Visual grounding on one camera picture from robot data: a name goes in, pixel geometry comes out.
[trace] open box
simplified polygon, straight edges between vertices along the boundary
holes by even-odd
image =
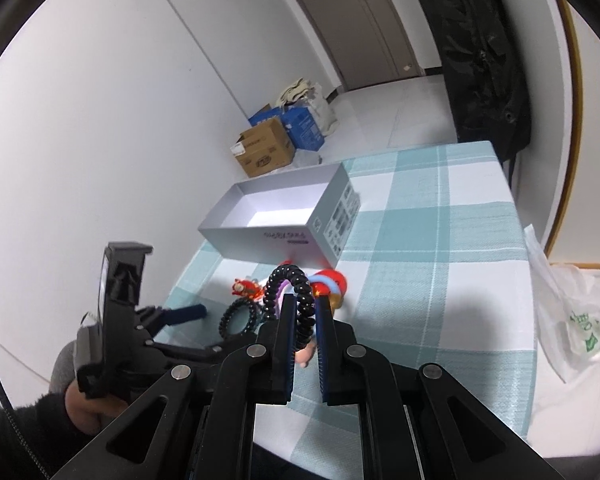
[[[234,184],[200,233],[225,258],[335,267],[360,209],[342,164],[267,174]]]

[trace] red figurine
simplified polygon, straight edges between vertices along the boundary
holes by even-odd
[[[258,282],[251,280],[234,280],[232,285],[232,295],[250,298],[253,301],[258,301],[264,296],[264,288]]]

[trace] blue box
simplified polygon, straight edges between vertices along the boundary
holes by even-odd
[[[285,127],[286,134],[297,150],[317,152],[324,144],[324,137],[315,123],[311,112],[304,106],[288,108],[272,108],[255,114],[249,118],[251,126],[260,124],[272,117],[279,117]]]

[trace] door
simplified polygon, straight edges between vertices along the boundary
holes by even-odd
[[[419,75],[390,0],[299,0],[347,90]]]

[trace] black bag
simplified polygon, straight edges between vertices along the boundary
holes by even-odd
[[[490,140],[498,159],[529,144],[525,74],[501,0],[425,0],[458,142]]]

